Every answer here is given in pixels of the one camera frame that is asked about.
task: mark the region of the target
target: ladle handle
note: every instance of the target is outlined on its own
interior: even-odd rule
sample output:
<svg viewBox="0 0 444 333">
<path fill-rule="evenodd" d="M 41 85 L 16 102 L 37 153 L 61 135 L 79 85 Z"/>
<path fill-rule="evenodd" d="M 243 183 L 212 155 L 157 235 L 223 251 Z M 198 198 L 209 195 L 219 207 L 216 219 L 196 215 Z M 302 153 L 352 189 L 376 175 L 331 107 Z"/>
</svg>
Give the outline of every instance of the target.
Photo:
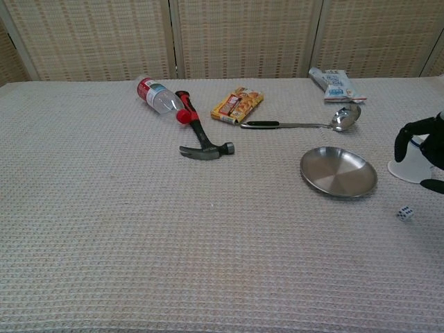
<svg viewBox="0 0 444 333">
<path fill-rule="evenodd" d="M 281 123 L 281 128 L 331 128 L 331 125 L 326 125 L 324 123 Z"/>
<path fill-rule="evenodd" d="M 280 123 L 279 121 L 248 121 L 241 124 L 242 128 L 251 130 L 270 130 L 273 128 L 331 128 L 331 125 L 324 123 Z"/>
</svg>

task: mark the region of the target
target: metal plate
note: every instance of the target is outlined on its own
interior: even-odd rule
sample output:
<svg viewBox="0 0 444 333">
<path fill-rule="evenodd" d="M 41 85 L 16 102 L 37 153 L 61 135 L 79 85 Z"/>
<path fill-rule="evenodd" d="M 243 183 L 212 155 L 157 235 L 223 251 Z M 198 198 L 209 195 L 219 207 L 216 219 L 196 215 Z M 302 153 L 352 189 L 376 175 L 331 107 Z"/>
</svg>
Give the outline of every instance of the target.
<svg viewBox="0 0 444 333">
<path fill-rule="evenodd" d="M 307 151 L 300 160 L 300 172 L 315 188 L 343 198 L 356 198 L 377 184 L 373 166 L 351 151 L 319 147 Z"/>
</svg>

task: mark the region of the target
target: hammer handle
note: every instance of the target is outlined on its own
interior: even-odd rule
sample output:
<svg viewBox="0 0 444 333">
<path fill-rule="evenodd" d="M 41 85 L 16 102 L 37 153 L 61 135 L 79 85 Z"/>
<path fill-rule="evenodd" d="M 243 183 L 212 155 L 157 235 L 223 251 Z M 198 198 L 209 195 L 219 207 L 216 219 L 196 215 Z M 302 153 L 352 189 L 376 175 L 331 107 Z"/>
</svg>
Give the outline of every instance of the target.
<svg viewBox="0 0 444 333">
<path fill-rule="evenodd" d="M 196 109 L 191 104 L 191 101 L 189 100 L 189 92 L 185 92 L 183 90 L 180 90 L 176 92 L 176 95 L 180 98 L 183 105 L 185 106 L 185 109 L 190 113 L 191 120 L 199 120 L 199 115 L 197 114 Z"/>
<path fill-rule="evenodd" d="M 183 105 L 185 106 L 185 109 L 187 109 L 188 112 L 191 113 L 191 122 L 189 123 L 189 125 L 193 128 L 194 132 L 196 133 L 200 145 L 202 146 L 202 149 L 212 147 L 213 144 L 211 143 L 210 139 L 208 139 L 207 135 L 205 134 L 205 131 L 202 128 L 202 124 L 200 123 L 197 111 L 194 108 L 194 106 L 191 104 L 191 101 L 189 100 L 189 92 L 181 90 L 179 92 L 176 92 L 176 95 L 182 101 Z"/>
</svg>

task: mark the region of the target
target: package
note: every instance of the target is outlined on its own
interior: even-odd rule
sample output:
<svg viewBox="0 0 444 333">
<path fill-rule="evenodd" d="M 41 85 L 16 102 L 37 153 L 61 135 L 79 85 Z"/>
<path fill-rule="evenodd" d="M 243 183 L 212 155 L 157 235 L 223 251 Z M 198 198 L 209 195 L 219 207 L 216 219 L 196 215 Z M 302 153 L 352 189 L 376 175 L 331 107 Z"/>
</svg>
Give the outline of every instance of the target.
<svg viewBox="0 0 444 333">
<path fill-rule="evenodd" d="M 323 73 L 320 69 L 312 67 L 308 74 L 325 91 L 326 102 L 362 103 L 367 99 L 358 93 L 345 71 L 329 69 Z"/>
<path fill-rule="evenodd" d="M 262 92 L 239 87 L 211 111 L 211 117 L 237 125 L 263 100 Z"/>
</svg>

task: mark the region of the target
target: wall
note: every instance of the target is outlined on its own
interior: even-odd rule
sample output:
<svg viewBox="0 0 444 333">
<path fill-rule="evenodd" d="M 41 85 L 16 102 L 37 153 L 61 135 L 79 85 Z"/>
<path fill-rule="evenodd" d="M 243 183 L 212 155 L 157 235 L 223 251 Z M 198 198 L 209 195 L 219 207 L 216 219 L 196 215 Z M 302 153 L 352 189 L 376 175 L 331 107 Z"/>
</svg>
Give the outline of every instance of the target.
<svg viewBox="0 0 444 333">
<path fill-rule="evenodd" d="M 0 18 L 0 85 L 444 72 L 442 0 L 0 0 Z"/>
</svg>

